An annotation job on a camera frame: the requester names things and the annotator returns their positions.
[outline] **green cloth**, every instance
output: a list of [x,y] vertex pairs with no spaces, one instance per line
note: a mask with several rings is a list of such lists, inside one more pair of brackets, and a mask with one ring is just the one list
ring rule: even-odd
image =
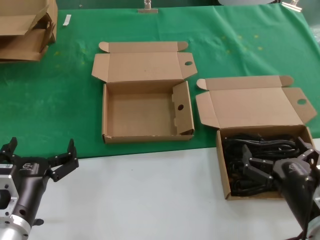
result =
[[[70,24],[63,27],[66,14]],[[320,50],[301,13],[278,4],[61,10],[57,42],[37,63],[0,65],[0,145],[17,137],[16,154],[48,157],[74,139],[84,157],[215,147],[216,131],[200,123],[199,78],[291,75],[320,112]],[[103,82],[92,77],[99,42],[187,41],[198,74],[188,78],[194,138],[181,142],[104,144]],[[320,138],[320,117],[308,126]]]

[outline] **metal clip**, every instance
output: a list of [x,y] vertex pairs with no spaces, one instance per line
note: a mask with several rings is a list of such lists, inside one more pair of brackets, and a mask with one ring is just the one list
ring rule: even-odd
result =
[[138,9],[138,13],[140,13],[140,14],[157,14],[158,9],[151,7],[151,0],[144,0],[144,8]]
[[296,12],[301,12],[302,8],[297,6],[297,3],[299,2],[299,0],[292,0],[291,3],[286,3],[286,2],[282,2],[282,6],[294,10]]

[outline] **white tablecloth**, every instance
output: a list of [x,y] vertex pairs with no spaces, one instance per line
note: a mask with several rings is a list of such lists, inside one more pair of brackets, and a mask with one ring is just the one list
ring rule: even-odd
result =
[[[315,140],[320,149],[320,139]],[[47,185],[29,240],[284,240],[284,200],[224,199],[215,148],[82,159]]]

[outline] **empty cardboard box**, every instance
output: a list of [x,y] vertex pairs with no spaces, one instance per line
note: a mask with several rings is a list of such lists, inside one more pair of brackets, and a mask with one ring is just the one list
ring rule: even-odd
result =
[[[218,129],[216,147],[224,197],[231,196],[222,140],[236,134],[262,137],[290,134],[313,144],[305,123],[317,112],[290,76],[245,76],[199,79],[197,86],[209,90],[196,96],[201,123]],[[264,192],[248,198],[278,199],[278,192]]]
[[0,0],[0,63],[40,61],[57,37],[55,0]]
[[186,42],[101,42],[92,75],[103,87],[105,143],[186,141],[194,121],[188,82],[197,73]]

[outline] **black cable bundle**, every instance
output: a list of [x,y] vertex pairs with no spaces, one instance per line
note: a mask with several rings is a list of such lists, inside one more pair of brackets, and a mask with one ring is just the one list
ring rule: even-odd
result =
[[[291,135],[261,137],[244,133],[226,137],[222,142],[222,147],[228,177],[231,179],[231,195],[245,197],[276,190],[275,186],[266,186],[243,175],[242,151],[244,145],[248,146],[253,158],[275,162],[281,159],[296,158],[300,155],[293,139]],[[264,168],[260,170],[271,174]]]

